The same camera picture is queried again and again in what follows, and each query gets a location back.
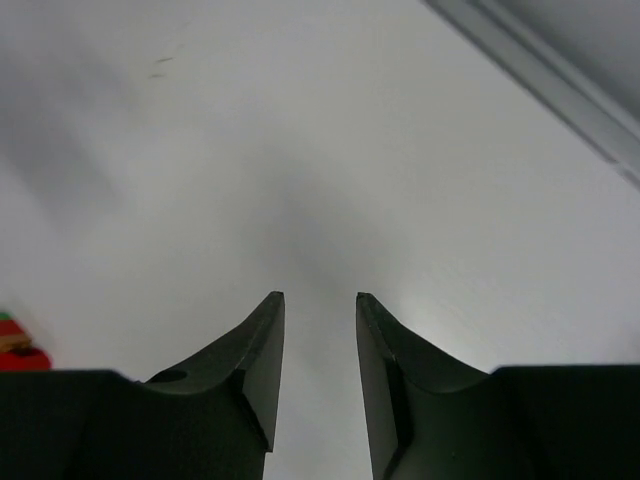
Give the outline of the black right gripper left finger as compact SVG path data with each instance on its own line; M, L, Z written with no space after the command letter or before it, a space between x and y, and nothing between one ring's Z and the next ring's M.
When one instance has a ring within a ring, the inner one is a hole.
M275 440L285 298L145 382L112 370L1 377L5 479L260 479Z

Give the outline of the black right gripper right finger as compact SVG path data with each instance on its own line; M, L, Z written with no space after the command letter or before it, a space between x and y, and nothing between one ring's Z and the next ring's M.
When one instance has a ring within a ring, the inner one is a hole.
M356 337L377 479L635 479L635 365L471 367L369 294Z

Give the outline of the red green brown lego stack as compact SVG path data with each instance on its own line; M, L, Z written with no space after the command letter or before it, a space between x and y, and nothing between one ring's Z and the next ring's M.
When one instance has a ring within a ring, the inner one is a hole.
M48 371L52 368L47 353L33 343L29 333L11 314L2 311L0 324L2 372Z

